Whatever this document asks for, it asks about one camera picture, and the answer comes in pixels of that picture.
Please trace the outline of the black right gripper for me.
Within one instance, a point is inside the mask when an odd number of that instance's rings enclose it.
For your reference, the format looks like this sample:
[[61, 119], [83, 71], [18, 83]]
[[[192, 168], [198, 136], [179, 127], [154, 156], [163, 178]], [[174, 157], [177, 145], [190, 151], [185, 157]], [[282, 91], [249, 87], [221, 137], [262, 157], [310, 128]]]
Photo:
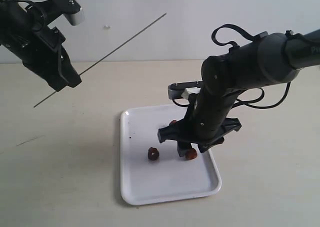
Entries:
[[232, 105], [226, 99], [197, 100], [187, 108], [183, 119], [158, 130], [158, 140], [160, 143], [166, 140], [176, 141], [181, 158], [193, 148], [192, 144], [197, 144], [199, 152], [203, 154], [210, 148], [223, 144], [227, 134], [241, 129], [239, 119], [227, 117]]

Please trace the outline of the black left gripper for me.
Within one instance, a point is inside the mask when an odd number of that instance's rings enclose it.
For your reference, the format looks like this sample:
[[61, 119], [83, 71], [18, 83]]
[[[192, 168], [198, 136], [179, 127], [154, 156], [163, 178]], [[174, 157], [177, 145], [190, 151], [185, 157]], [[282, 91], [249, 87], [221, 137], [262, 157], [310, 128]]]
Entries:
[[63, 47], [65, 36], [57, 27], [44, 27], [40, 31], [21, 29], [23, 65], [41, 77], [56, 92], [66, 86], [76, 87], [82, 79], [71, 64]]

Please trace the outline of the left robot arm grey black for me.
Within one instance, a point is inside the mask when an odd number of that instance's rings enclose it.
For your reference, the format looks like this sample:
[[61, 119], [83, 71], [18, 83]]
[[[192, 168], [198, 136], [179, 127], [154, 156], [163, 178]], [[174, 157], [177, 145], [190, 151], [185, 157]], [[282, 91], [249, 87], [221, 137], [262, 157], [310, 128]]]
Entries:
[[74, 88], [82, 80], [63, 47], [66, 37], [48, 25], [64, 16], [72, 26], [84, 20], [76, 0], [0, 0], [0, 44], [18, 57], [31, 72], [59, 92]]

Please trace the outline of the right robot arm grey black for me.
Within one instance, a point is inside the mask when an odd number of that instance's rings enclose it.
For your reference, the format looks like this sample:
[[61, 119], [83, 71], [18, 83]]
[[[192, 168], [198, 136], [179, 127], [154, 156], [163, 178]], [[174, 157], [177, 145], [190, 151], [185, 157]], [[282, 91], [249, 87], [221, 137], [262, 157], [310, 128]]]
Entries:
[[239, 131], [241, 123], [229, 118], [231, 109], [245, 105], [256, 108], [255, 101], [241, 101], [239, 95], [251, 89], [286, 84], [300, 70], [320, 63], [320, 32], [308, 34], [262, 32], [250, 35], [242, 28], [228, 24], [249, 43], [239, 46], [229, 41], [228, 53], [208, 57], [201, 66], [201, 80], [173, 83], [168, 86], [171, 100], [186, 99], [183, 119], [158, 130], [160, 143], [176, 141], [180, 157], [192, 144], [201, 153], [220, 145], [225, 135]]

